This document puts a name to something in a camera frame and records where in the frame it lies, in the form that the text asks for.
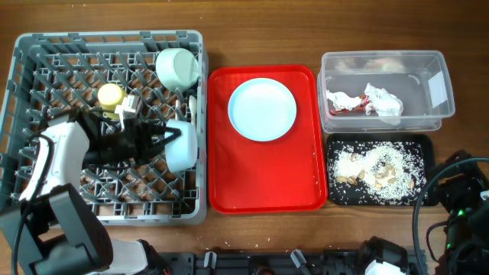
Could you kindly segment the light blue bowl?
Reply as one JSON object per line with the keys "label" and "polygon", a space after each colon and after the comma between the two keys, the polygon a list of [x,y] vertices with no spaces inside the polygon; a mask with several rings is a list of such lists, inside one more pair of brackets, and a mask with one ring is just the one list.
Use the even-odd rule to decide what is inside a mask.
{"label": "light blue bowl", "polygon": [[165,157],[172,173],[188,170],[196,164],[198,143],[196,128],[189,122],[170,119],[167,128],[180,130],[181,135],[165,145]]}

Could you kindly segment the white plastic spoon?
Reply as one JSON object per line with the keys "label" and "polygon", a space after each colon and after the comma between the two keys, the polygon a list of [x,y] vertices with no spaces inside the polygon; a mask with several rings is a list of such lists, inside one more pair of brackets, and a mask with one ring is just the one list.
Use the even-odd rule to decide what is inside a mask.
{"label": "white plastic spoon", "polygon": [[197,98],[194,95],[191,95],[189,97],[188,105],[189,105],[189,110],[190,110],[191,124],[195,128],[196,127],[196,114],[197,114],[198,106],[197,106]]}

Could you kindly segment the yellow-green plastic cup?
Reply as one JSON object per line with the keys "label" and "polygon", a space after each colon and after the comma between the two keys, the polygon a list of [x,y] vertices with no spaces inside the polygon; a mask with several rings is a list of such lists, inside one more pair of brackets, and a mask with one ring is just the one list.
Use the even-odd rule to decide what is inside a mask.
{"label": "yellow-green plastic cup", "polygon": [[115,108],[123,102],[128,94],[120,86],[107,83],[100,87],[97,97],[102,110],[104,111],[104,116],[110,119],[118,120],[118,114],[115,114]]}

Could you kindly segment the mint green bowl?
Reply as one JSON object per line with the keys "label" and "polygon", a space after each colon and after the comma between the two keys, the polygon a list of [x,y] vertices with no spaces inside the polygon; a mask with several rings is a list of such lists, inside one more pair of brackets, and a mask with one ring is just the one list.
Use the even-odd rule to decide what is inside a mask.
{"label": "mint green bowl", "polygon": [[199,77],[198,60],[183,48],[162,50],[157,55],[155,68],[160,83],[171,92],[185,92]]}

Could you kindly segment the light blue plate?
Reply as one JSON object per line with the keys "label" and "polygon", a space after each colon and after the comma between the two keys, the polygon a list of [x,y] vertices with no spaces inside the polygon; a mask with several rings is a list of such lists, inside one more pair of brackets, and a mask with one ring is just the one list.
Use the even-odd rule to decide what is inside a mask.
{"label": "light blue plate", "polygon": [[294,125],[297,104],[281,82],[254,78],[243,82],[228,100],[232,127],[251,141],[268,142],[284,136]]}

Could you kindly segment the red strawberry cake wrapper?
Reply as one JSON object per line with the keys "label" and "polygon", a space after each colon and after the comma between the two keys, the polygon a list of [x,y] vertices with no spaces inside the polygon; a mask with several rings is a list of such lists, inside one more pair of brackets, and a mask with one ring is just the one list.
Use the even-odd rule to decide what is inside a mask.
{"label": "red strawberry cake wrapper", "polygon": [[348,112],[364,112],[370,99],[367,95],[351,98],[347,95],[336,96],[333,102],[333,110],[330,110],[331,115],[338,115]]}

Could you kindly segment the white napkin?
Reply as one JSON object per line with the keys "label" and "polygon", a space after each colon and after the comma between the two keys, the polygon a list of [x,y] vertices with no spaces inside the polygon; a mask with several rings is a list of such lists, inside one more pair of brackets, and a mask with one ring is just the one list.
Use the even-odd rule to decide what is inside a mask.
{"label": "white napkin", "polygon": [[390,94],[386,89],[379,89],[367,84],[364,95],[368,103],[365,106],[365,113],[369,115],[376,112],[381,121],[390,125],[398,125],[400,116],[403,112],[403,103],[393,94]]}

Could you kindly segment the white plastic fork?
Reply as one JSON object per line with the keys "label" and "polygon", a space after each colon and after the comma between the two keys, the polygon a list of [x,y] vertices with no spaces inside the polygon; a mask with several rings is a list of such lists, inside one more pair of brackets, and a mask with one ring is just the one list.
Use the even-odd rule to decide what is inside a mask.
{"label": "white plastic fork", "polygon": [[181,102],[179,99],[175,101],[175,119],[180,120],[181,119]]}

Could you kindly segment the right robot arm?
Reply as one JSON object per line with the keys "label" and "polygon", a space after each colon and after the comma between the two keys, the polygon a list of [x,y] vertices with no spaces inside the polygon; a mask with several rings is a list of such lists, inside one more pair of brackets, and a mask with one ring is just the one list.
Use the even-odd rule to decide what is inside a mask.
{"label": "right robot arm", "polygon": [[446,236],[436,274],[488,273],[488,178],[470,158],[459,150],[429,171],[439,175],[433,195],[449,214],[427,231],[442,227]]}

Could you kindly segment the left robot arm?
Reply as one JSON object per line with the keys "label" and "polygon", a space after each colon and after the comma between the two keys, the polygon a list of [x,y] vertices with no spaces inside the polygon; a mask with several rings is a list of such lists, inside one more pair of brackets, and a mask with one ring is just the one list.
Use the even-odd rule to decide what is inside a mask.
{"label": "left robot arm", "polygon": [[122,129],[103,134],[105,110],[74,108],[47,121],[33,135],[37,159],[28,186],[18,202],[2,210],[1,232],[11,248],[11,272],[18,274],[103,273],[171,274],[172,267],[144,240],[118,249],[104,225],[79,193],[87,167],[121,170],[121,163],[148,163],[182,136],[171,120],[162,125],[138,118],[139,104],[119,105]]}

